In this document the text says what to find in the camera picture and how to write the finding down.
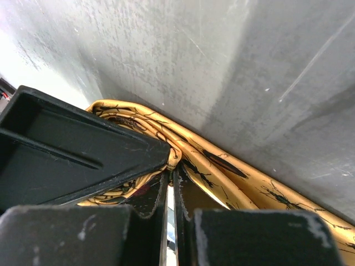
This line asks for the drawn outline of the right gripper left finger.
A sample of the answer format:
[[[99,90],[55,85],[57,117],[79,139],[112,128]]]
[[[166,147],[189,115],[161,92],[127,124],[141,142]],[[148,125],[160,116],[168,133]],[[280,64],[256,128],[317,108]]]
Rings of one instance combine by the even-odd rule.
[[[16,206],[1,215],[2,265],[165,265],[169,173],[114,206]]]

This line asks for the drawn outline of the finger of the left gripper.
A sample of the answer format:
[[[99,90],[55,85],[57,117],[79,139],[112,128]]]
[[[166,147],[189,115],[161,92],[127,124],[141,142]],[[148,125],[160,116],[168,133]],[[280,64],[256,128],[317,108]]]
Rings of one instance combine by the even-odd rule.
[[[75,204],[165,166],[170,146],[21,86],[1,113],[1,211]]]

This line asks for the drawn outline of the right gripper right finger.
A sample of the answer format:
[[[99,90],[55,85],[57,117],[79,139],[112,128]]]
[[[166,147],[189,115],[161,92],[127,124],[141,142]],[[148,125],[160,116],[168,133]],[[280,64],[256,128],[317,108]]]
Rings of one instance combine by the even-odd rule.
[[[307,211],[230,211],[173,172],[178,265],[343,265],[335,241]]]

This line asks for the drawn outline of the yellow insect print tie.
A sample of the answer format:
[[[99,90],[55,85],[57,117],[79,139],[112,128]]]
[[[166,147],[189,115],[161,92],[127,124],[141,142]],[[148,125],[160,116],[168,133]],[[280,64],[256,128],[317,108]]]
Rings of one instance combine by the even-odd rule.
[[[167,162],[122,185],[87,199],[85,206],[114,205],[128,198],[165,170],[181,163],[189,179],[228,209],[306,210],[329,226],[346,265],[354,264],[354,226],[293,189],[233,157],[203,137],[146,106],[119,100],[98,100],[87,112],[126,129],[164,141],[170,146]]]

